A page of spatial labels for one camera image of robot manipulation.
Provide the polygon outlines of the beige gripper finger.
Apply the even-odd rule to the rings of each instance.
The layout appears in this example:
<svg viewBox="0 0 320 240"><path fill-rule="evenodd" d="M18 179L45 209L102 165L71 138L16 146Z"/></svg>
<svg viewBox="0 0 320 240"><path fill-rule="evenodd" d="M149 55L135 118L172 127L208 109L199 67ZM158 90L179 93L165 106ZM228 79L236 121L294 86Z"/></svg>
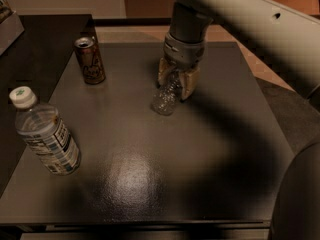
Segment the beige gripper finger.
<svg viewBox="0 0 320 240"><path fill-rule="evenodd" d="M158 83L160 86L167 81L169 74L175 69L173 64L170 64L165 58L161 58L158 67Z"/></svg>
<svg viewBox="0 0 320 240"><path fill-rule="evenodd" d="M182 86L181 99L188 99L198 84L200 77L200 67L190 68L179 73L179 79Z"/></svg>

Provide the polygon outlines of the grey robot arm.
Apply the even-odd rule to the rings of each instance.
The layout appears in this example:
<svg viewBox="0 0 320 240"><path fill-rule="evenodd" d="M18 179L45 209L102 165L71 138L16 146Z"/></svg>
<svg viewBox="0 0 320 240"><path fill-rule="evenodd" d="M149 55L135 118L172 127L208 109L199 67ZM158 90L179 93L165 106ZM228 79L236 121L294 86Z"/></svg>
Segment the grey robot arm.
<svg viewBox="0 0 320 240"><path fill-rule="evenodd" d="M196 67L211 22L221 25L280 79L320 107L320 21L273 0L175 0L164 59ZM268 240L320 240L320 140L311 140L283 177Z"/></svg>

